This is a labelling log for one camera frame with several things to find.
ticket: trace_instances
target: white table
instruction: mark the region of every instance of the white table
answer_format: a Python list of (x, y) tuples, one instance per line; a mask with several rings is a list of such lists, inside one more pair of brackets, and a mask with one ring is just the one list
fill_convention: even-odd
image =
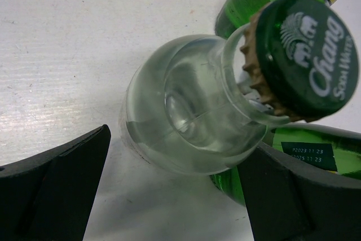
[[(224, 0), (0, 0), (0, 165), (102, 124), (112, 141), (85, 240), (253, 240), (245, 208), (207, 177), (165, 173), (124, 151), (118, 113), (163, 43), (213, 33)], [(361, 48), (359, 0), (339, 0)], [(361, 87), (318, 123), (361, 132)]]

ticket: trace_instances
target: water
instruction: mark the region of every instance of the water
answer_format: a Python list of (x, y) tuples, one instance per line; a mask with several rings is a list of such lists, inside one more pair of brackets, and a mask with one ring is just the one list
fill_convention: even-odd
[(242, 161), (264, 136), (266, 126), (240, 113), (224, 91), (225, 42), (216, 36), (171, 41), (135, 74), (126, 127), (150, 163), (178, 173), (218, 173)]

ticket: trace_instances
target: bottle neck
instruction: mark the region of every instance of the bottle neck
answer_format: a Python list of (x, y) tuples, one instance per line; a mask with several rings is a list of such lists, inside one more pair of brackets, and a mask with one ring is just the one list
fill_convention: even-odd
[(270, 127), (290, 122), (288, 116), (274, 116), (273, 108), (261, 103), (261, 96), (252, 89), (252, 79), (243, 70), (245, 56), (240, 48), (245, 43), (244, 32), (249, 28), (246, 24), (237, 29), (227, 40), (221, 60), (224, 89), (232, 104), (250, 119)]

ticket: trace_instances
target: green bottle cap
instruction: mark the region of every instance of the green bottle cap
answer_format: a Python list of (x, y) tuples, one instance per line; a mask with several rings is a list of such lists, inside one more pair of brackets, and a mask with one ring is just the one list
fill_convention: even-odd
[(276, 0), (256, 28), (259, 67), (270, 90), (309, 118), (341, 109), (358, 82), (354, 40), (342, 20), (317, 0)]

